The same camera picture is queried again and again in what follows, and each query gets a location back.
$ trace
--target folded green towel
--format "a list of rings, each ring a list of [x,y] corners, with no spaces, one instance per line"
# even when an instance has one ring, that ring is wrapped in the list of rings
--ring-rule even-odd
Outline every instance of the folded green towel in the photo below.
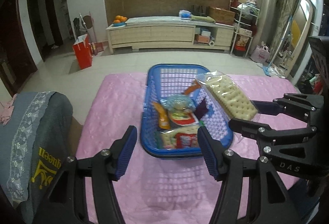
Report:
[[[192,15],[191,20],[216,23],[216,21],[213,18],[211,18],[210,16],[205,17],[205,16],[194,16],[194,15]]]

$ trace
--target red box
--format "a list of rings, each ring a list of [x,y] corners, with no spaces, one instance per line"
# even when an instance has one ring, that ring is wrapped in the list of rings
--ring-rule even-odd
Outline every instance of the red box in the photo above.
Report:
[[[197,42],[208,43],[210,41],[210,37],[195,35],[195,39]]]
[[[93,56],[87,34],[79,36],[73,44],[73,50],[81,69],[92,66]]]

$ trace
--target doorway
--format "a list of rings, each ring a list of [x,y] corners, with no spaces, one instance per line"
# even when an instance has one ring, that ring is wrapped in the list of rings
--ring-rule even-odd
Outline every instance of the doorway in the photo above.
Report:
[[[8,92],[14,95],[37,67],[23,34],[18,0],[4,1],[0,19],[0,78]]]
[[[61,46],[54,0],[27,0],[33,36],[42,60],[45,61],[53,46]]]

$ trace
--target cabinet door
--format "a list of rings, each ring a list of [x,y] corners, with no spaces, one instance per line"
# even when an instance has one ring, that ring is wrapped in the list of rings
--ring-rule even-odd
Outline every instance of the cabinet door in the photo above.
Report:
[[[151,40],[151,28],[122,28],[110,31],[110,38],[112,45],[150,41]]]
[[[233,30],[218,28],[215,38],[215,45],[231,46]]]
[[[192,41],[194,28],[180,26],[152,26],[152,41]]]

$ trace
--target light blue plastic wrapper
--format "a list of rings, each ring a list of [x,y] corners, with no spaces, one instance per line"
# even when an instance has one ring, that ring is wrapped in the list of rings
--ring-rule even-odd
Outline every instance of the light blue plastic wrapper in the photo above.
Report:
[[[160,99],[160,103],[168,111],[185,111],[187,113],[195,111],[192,99],[184,94],[175,94],[167,99]]]

